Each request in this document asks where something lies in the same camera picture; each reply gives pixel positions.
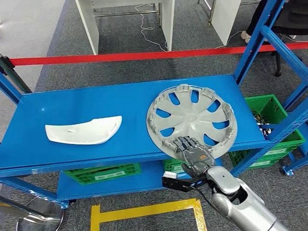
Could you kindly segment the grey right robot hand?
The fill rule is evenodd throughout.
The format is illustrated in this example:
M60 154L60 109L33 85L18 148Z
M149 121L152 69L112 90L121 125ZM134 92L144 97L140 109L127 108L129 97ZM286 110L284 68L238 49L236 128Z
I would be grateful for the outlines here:
M192 178L199 178L208 169L216 166L216 162L209 150L196 138L189 136L177 137L173 143L177 154L183 158L183 170Z

